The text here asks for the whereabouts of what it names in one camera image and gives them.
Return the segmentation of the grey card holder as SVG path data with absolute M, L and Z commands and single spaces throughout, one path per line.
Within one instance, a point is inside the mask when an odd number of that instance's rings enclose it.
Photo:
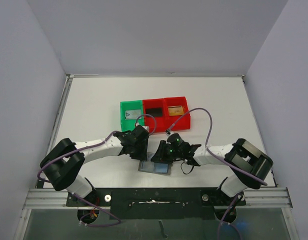
M 158 175 L 167 175 L 169 176 L 172 171 L 171 165 L 167 163 L 157 163 L 152 162 L 151 159 L 154 156 L 154 153 L 147 152 L 146 160 L 139 161 L 138 171 L 144 173 L 158 174 Z

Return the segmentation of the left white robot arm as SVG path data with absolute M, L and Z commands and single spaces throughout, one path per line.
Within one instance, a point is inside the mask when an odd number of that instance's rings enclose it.
M 141 125 L 124 132 L 113 131 L 106 138 L 74 142 L 62 139 L 41 161 L 40 171 L 56 191 L 75 194 L 82 204 L 94 203 L 96 193 L 92 184 L 79 175 L 82 166 L 105 157 L 128 155 L 131 159 L 147 159 L 149 132 Z

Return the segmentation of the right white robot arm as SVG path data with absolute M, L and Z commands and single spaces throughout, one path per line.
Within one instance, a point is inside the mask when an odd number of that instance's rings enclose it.
M 233 174 L 225 178 L 216 192 L 217 200 L 224 205 L 229 204 L 235 195 L 248 188 L 258 190 L 266 186 L 265 178 L 274 164 L 269 156 L 244 138 L 239 138 L 232 144 L 208 147 L 202 144 L 189 144 L 178 133 L 160 141 L 157 151 L 150 160 L 162 164 L 183 161 L 194 167 L 228 166 Z

